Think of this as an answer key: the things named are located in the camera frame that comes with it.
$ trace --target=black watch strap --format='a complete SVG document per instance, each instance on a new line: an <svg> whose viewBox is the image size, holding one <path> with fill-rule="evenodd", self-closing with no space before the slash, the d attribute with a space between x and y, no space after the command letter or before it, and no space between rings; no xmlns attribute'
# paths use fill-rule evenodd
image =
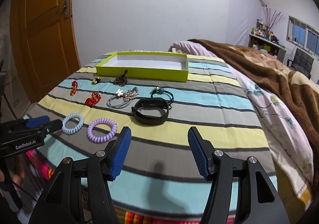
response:
<svg viewBox="0 0 319 224"><path fill-rule="evenodd" d="M145 107L145 108L162 108L166 109L166 113L161 117L144 115L138 111L138 108ZM160 125L164 123L168 118L169 107L167 101L163 98L156 97L156 98L142 98L140 99L134 107L132 107L132 112L134 118L145 125Z"/></svg>

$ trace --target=black chair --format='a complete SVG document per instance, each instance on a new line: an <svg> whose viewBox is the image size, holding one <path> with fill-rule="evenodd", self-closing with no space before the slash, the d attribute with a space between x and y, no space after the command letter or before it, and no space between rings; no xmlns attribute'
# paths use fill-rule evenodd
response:
<svg viewBox="0 0 319 224"><path fill-rule="evenodd" d="M294 71L303 73L306 77L310 79L310 72L313 62L314 59L309 54L297 48L293 61L288 59L287 66Z"/></svg>

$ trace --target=door latch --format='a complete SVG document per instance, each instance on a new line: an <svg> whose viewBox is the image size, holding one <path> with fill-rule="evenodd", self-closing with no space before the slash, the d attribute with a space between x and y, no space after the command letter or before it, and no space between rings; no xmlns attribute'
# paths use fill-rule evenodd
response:
<svg viewBox="0 0 319 224"><path fill-rule="evenodd" d="M65 0L63 2L63 6L56 12L56 14L63 13L64 19L68 19L70 17L70 2L69 0Z"/></svg>

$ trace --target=metal screw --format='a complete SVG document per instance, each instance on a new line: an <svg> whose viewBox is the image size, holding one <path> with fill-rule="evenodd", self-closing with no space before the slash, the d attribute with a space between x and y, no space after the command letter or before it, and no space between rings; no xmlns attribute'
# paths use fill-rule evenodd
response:
<svg viewBox="0 0 319 224"><path fill-rule="evenodd" d="M221 150L215 150L214 153L215 153L215 155L218 156L218 157L221 157L221 156L224 154L224 152L221 151Z"/></svg>
<svg viewBox="0 0 319 224"><path fill-rule="evenodd" d="M100 150L100 151L96 152L96 155L97 155L98 157L104 157L105 151L104 151L104 150Z"/></svg>
<svg viewBox="0 0 319 224"><path fill-rule="evenodd" d="M62 162L63 162L64 164L68 164L68 163L71 162L71 158L65 157L65 158L63 158Z"/></svg>
<svg viewBox="0 0 319 224"><path fill-rule="evenodd" d="M256 159L256 157L249 157L249 161L254 164L257 162L257 159Z"/></svg>

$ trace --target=window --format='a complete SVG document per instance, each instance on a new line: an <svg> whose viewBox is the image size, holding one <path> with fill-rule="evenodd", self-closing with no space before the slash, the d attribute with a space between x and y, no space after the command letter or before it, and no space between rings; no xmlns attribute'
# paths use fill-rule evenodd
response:
<svg viewBox="0 0 319 224"><path fill-rule="evenodd" d="M287 40L319 56L319 32L293 17L289 17Z"/></svg>

